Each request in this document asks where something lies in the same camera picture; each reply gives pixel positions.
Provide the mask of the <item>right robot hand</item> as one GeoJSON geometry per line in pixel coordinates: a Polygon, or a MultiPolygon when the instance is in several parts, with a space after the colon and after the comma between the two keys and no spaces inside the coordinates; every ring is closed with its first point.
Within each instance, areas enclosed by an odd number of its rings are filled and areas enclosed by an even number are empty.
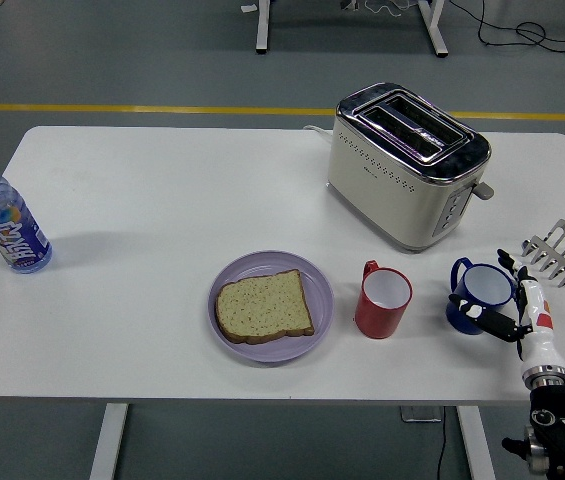
{"type": "Polygon", "coordinates": [[[538,280],[508,252],[499,265],[455,262],[447,320],[465,334],[488,333],[517,345],[527,388],[565,384],[565,358],[554,343],[550,306],[538,280]]]}

